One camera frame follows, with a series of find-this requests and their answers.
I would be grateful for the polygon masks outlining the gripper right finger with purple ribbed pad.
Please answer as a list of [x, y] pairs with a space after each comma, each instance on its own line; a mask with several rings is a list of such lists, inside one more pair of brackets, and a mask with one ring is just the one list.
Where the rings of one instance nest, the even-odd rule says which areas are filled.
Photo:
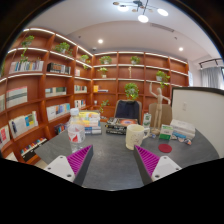
[[181, 170], [168, 156], [159, 157], [137, 145], [134, 146], [134, 157], [144, 185]]

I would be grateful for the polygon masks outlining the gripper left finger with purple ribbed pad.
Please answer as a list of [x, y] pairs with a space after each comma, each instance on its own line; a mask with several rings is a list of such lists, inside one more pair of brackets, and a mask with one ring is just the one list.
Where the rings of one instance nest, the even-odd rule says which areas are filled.
[[45, 168], [45, 171], [81, 186], [92, 156], [93, 146], [89, 145], [69, 156], [59, 155]]

